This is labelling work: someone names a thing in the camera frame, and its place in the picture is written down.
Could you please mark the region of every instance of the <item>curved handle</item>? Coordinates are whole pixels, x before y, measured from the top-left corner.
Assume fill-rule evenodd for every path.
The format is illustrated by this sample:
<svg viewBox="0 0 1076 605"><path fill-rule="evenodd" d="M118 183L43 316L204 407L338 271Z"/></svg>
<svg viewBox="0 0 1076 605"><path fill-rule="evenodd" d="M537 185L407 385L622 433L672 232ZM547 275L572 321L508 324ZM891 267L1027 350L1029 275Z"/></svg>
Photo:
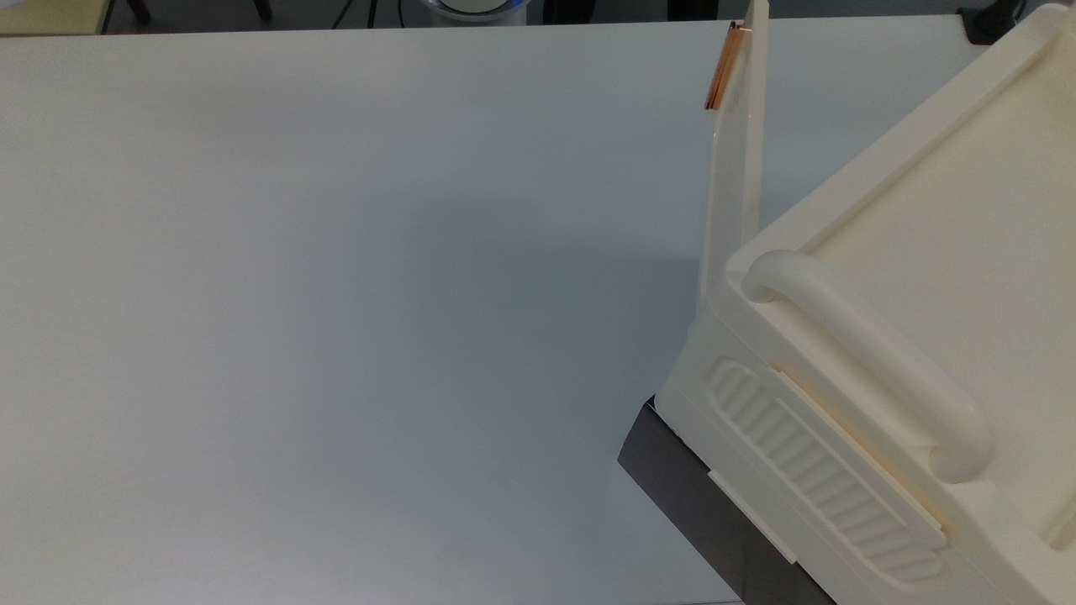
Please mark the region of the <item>curved handle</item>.
<svg viewBox="0 0 1076 605"><path fill-rule="evenodd" d="M787 296L933 430L942 442L930 458L938 479L969 481L990 464L994 432L975 399L820 261L767 252L741 286L752 302Z"/></svg>

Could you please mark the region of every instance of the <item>black cable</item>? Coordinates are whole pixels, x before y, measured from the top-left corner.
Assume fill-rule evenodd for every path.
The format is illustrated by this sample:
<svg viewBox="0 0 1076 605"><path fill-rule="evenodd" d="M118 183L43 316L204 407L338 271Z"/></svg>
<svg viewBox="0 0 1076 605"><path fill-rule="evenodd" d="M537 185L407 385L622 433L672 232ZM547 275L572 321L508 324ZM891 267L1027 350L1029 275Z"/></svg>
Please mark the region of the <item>black cable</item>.
<svg viewBox="0 0 1076 605"><path fill-rule="evenodd" d="M348 14L348 9L350 9L350 8L351 8L351 3L352 3L352 2L354 2L354 1L355 1L355 0L348 0L346 2L344 2L344 4L343 4L343 10L342 10L342 11L340 11L340 16L339 16L339 17L337 17L337 20L335 20L335 22L332 23L332 27L331 27L331 28L329 28L329 29L336 29L336 28L340 27L340 22L342 22L342 20L343 20L343 16Z"/></svg>
<svg viewBox="0 0 1076 605"><path fill-rule="evenodd" d="M109 31L109 22L112 20L112 5L115 3L116 0L109 0L109 8L104 10L104 18L101 19L101 33Z"/></svg>

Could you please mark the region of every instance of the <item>plastic storage box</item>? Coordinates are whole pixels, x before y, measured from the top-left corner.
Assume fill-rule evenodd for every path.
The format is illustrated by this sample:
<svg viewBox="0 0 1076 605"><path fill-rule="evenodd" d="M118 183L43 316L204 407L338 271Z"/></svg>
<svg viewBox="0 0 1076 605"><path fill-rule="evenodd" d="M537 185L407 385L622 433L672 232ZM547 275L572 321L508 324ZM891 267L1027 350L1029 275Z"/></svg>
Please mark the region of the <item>plastic storage box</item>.
<svg viewBox="0 0 1076 605"><path fill-rule="evenodd" d="M1037 10L756 233L767 10L657 412L843 605L1076 603L1076 10Z"/></svg>

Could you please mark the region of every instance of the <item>chair leg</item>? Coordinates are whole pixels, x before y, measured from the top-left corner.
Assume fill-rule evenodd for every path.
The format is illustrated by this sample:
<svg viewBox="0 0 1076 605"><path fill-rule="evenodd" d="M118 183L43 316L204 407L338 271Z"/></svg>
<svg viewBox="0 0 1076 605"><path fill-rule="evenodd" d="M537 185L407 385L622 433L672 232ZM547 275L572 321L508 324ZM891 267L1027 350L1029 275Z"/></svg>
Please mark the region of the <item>chair leg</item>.
<svg viewBox="0 0 1076 605"><path fill-rule="evenodd" d="M272 18L272 6L269 5L269 0L254 0L254 5L257 6L261 20L267 22Z"/></svg>
<svg viewBox="0 0 1076 605"><path fill-rule="evenodd" d="M127 5L131 8L138 23L150 25L150 9L145 8L145 0L127 0Z"/></svg>

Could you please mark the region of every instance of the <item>white table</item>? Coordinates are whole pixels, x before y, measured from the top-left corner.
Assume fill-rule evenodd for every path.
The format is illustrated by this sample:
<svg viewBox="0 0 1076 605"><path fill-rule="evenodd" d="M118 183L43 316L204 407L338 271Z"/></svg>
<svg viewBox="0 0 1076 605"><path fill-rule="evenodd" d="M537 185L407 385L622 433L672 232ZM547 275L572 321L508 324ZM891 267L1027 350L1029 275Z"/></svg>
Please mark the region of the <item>white table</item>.
<svg viewBox="0 0 1076 605"><path fill-rule="evenodd" d="M614 462L725 27L0 41L0 601L734 599ZM766 216L978 53L774 23Z"/></svg>

